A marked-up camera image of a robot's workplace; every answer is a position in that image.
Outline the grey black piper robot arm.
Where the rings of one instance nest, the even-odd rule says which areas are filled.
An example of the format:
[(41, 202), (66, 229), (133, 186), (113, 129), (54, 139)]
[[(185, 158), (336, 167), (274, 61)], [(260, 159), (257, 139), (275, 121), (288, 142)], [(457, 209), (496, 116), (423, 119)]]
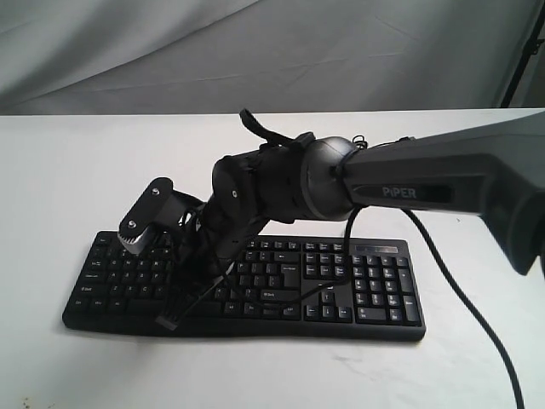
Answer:
[(307, 133), (290, 139), (244, 126), (263, 139), (226, 156), (212, 171), (213, 193), (177, 216), (172, 231), (179, 273), (158, 322), (174, 330), (215, 286), (243, 246), (270, 221), (343, 221), (365, 207), (479, 216), (513, 269), (544, 258), (544, 116), (379, 146)]

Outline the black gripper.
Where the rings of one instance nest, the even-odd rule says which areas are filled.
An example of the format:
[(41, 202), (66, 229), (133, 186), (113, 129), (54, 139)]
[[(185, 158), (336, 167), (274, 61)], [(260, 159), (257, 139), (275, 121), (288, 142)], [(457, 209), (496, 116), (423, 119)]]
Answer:
[(156, 322), (169, 331), (223, 331), (215, 290), (224, 289), (222, 275), (266, 225), (263, 216), (244, 221), (221, 211), (207, 214), (202, 205), (185, 210), (170, 232), (173, 271)]

